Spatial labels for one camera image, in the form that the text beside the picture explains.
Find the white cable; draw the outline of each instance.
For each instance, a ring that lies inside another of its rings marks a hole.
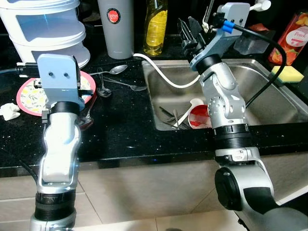
[[[139,54],[139,53],[135,53],[133,56],[134,56],[134,57],[141,57],[141,58],[145,59],[146,61],[148,61],[149,64],[151,64],[151,65],[155,68],[155,70],[160,74],[160,76],[161,76],[168,84],[170,84],[171,86],[173,86],[173,87],[175,87],[175,88],[187,88],[187,87],[190,87],[190,86],[193,85],[195,82],[197,82],[198,79],[200,78],[200,75],[198,75],[198,77],[195,78],[192,82],[190,82],[190,83],[188,83],[188,84],[185,84],[185,85],[178,85],[178,84],[175,84],[175,83],[171,82],[171,81],[164,75],[164,73],[163,73],[161,70],[159,70],[158,66],[157,66],[148,56],[146,56],[146,55],[144,55],[144,54]]]

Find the yellow sponge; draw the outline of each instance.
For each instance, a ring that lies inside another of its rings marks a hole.
[[[280,66],[274,66],[272,73],[276,74]],[[278,79],[282,82],[294,83],[303,79],[303,75],[292,66],[285,66]]]

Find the sink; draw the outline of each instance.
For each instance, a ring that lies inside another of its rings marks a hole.
[[[269,71],[256,60],[226,59],[223,61],[233,72],[245,102],[268,82]],[[189,68],[186,60],[163,60],[155,63],[172,82],[179,85],[191,82],[198,75]],[[205,100],[199,82],[185,89],[177,89],[167,84],[146,61],[142,62],[142,67],[151,98],[155,126],[158,130],[174,130],[172,126],[164,123],[169,117],[160,107],[170,113],[176,109],[178,115],[181,115],[189,109],[192,98]],[[286,86],[278,88],[271,85],[247,108],[245,117],[249,125],[308,122],[308,106]]]

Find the black granite countertop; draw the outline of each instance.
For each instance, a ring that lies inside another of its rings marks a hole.
[[[139,58],[113,60],[105,51],[104,41],[89,46],[91,61],[84,71],[95,72],[98,66],[109,70],[115,64],[127,64],[128,69],[115,79],[145,86]],[[165,46],[159,59],[184,59],[178,37],[168,37]],[[141,47],[137,45],[135,51],[141,52]],[[18,61],[13,47],[8,48],[5,54],[9,54],[9,63],[14,59]],[[0,105],[16,103],[17,91],[24,82],[25,79],[3,75],[0,79]],[[110,167],[118,166],[119,161],[125,160],[136,165],[213,159],[212,129],[159,131],[154,126],[147,90],[135,92],[123,85],[105,84],[112,89],[113,94],[110,98],[99,97],[95,102],[91,112],[94,125],[82,133],[82,145],[78,152],[81,162],[95,161],[102,167]],[[308,151],[308,123],[250,128],[261,155]],[[42,132],[40,117],[24,112],[10,121],[0,117],[0,177],[23,174],[16,170],[16,166],[20,165],[19,159],[32,166],[39,164],[44,153]]]

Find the crumpled paper towel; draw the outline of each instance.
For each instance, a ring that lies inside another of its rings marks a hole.
[[[15,119],[20,115],[19,110],[14,103],[6,103],[0,107],[0,116],[2,115],[5,121]]]

